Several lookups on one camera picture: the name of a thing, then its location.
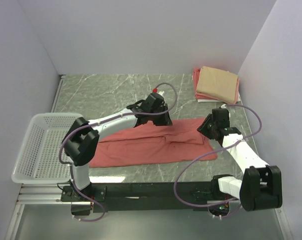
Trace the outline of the white plastic laundry basket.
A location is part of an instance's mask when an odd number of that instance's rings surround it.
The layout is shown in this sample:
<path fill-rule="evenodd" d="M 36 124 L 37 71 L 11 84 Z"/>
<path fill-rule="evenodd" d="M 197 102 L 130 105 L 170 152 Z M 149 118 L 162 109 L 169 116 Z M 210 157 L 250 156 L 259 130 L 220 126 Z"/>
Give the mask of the white plastic laundry basket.
<path fill-rule="evenodd" d="M 70 127 L 81 116 L 69 112 L 33 116 L 12 172 L 13 182 L 26 185 L 67 182 L 70 170 L 68 165 L 60 163 L 59 150 Z"/>

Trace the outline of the red t shirt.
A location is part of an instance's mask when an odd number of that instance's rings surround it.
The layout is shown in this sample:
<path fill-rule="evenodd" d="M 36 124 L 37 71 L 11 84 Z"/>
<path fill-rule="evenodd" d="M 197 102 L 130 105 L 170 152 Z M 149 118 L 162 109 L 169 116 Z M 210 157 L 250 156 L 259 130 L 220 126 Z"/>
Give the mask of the red t shirt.
<path fill-rule="evenodd" d="M 204 118 L 174 120 L 172 126 L 155 126 L 148 122 L 102 139 L 91 168 L 166 164 L 194 160 L 215 160 L 217 155 L 208 138 L 197 131 Z"/>

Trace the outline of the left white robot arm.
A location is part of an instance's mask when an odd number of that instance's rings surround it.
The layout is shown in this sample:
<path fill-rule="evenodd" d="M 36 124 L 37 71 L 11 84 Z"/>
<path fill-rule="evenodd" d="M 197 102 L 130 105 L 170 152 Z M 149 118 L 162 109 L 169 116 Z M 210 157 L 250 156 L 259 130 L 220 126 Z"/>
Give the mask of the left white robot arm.
<path fill-rule="evenodd" d="M 164 97 L 151 93 L 144 100 L 128 105 L 118 113 L 95 120 L 77 118 L 62 141 L 59 161 L 69 164 L 73 195 L 85 201 L 91 194 L 89 162 L 93 159 L 98 142 L 120 132 L 152 122 L 155 126 L 172 126 Z"/>

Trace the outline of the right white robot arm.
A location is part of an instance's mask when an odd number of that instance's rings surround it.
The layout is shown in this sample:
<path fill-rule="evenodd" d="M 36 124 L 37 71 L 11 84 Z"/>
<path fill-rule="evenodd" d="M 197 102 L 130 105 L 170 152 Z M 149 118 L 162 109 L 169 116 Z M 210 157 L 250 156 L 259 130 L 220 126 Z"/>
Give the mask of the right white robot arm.
<path fill-rule="evenodd" d="M 241 132 L 230 126 L 227 109 L 213 109 L 197 130 L 219 142 L 243 173 L 242 179 L 229 174 L 215 175 L 210 187 L 213 198 L 220 200 L 227 194 L 231 195 L 240 200 L 246 211 L 282 206 L 280 169 L 262 160 L 244 140 Z"/>

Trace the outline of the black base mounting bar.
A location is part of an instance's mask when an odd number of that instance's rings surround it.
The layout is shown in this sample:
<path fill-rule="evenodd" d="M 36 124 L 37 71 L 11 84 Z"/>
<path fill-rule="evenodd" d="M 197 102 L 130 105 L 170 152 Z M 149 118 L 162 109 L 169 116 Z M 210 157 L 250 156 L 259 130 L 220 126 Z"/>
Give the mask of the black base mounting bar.
<path fill-rule="evenodd" d="M 93 183 L 84 194 L 101 203 L 109 211 L 184 210 L 199 211 L 201 208 L 181 203 L 173 192 L 172 182 L 145 183 Z M 192 204 L 221 202 L 231 196 L 215 189 L 211 182 L 181 182 L 177 184 L 179 196 Z M 87 199 L 79 195 L 71 184 L 63 186 L 61 202 L 70 203 L 71 213 L 76 216 L 102 212 L 94 203 L 84 204 Z"/>

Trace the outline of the folded white t shirt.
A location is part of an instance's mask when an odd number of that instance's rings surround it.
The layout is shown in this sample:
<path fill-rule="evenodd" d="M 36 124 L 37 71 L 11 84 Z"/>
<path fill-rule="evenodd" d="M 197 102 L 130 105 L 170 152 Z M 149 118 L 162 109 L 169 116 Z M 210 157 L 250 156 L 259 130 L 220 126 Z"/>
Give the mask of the folded white t shirt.
<path fill-rule="evenodd" d="M 237 101 L 236 102 L 240 102 L 241 101 L 241 97 L 240 97 L 240 95 L 238 96 L 238 99 L 237 99 Z M 203 102 L 203 103 L 221 103 L 221 101 L 220 100 L 216 100 L 216 99 L 197 99 L 197 102 L 199 103 L 201 103 L 201 102 Z"/>

